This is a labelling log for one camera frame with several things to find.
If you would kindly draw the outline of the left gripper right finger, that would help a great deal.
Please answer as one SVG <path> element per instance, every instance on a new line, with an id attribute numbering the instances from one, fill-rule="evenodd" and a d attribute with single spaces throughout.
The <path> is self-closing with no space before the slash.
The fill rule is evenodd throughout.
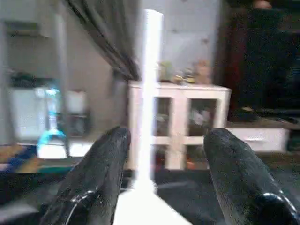
<path id="1" fill-rule="evenodd" d="M 230 225 L 298 225 L 300 206 L 251 147 L 225 128 L 203 139 L 214 190 Z"/>

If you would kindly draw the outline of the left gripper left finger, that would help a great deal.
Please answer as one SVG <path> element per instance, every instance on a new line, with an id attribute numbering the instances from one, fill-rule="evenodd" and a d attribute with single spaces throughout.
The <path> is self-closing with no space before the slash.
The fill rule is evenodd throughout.
<path id="1" fill-rule="evenodd" d="M 111 225 L 131 144 L 127 127 L 106 131 L 66 175 L 42 225 Z"/>

